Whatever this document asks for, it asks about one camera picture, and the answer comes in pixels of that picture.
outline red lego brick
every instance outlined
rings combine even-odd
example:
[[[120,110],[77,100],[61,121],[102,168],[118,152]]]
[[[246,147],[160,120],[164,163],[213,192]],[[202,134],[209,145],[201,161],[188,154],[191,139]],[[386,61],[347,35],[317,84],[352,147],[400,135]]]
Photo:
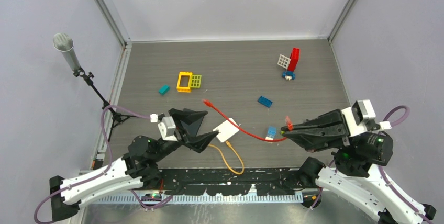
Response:
[[[288,64],[287,71],[294,71],[296,69],[297,62],[299,61],[300,49],[293,48],[292,54],[290,56],[290,64]]]

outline microphone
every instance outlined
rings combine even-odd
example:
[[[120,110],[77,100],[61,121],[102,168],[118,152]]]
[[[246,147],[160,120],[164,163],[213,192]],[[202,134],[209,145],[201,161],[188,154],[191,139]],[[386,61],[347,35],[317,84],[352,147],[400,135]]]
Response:
[[[80,67],[79,60],[75,55],[74,42],[70,36],[65,33],[57,33],[52,38],[52,43],[56,50],[62,52],[63,57],[74,73],[83,71],[82,67]]]

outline green lego window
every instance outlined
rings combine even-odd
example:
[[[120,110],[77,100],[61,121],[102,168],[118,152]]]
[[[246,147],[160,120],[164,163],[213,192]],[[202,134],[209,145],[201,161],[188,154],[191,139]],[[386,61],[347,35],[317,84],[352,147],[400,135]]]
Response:
[[[200,88],[202,81],[202,75],[192,75],[191,76],[191,88]]]

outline dark blue lego base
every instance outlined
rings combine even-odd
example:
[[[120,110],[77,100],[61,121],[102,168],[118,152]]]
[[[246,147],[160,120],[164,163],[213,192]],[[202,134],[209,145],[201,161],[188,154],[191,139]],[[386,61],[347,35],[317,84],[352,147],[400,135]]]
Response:
[[[258,102],[261,103],[262,105],[270,108],[270,106],[273,104],[273,102],[271,100],[266,99],[263,96],[260,96],[258,99]]]
[[[282,78],[284,79],[285,76],[291,76],[292,80],[296,79],[296,74],[294,74],[294,72],[292,72],[292,71],[284,71],[282,73]]]

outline white box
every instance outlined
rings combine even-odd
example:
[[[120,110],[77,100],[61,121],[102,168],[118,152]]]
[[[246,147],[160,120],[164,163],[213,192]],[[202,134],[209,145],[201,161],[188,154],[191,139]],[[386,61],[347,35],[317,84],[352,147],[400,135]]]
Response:
[[[216,138],[221,142],[224,143],[229,138],[233,137],[236,132],[239,131],[234,125],[232,125],[228,120],[225,120],[222,124],[220,124],[218,127],[214,128],[213,131],[219,131],[219,134],[216,136]]]

